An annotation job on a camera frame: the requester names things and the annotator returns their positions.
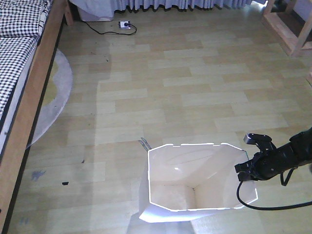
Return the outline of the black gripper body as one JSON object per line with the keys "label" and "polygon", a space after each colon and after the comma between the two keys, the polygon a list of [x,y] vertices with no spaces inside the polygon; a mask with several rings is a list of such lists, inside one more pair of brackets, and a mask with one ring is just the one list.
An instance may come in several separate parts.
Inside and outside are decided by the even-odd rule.
{"label": "black gripper body", "polygon": [[239,181],[269,180],[272,177],[298,166],[298,157],[289,143],[268,150],[258,152],[251,160],[234,166]]}

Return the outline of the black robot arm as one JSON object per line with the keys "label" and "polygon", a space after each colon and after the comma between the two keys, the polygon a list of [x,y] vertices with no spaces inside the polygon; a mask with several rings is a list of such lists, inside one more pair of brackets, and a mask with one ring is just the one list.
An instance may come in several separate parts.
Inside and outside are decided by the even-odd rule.
{"label": "black robot arm", "polygon": [[302,131],[289,142],[275,147],[271,137],[264,134],[248,133],[246,144],[255,145],[259,152],[253,158],[234,166],[239,181],[269,180],[272,177],[312,162],[312,130]]}

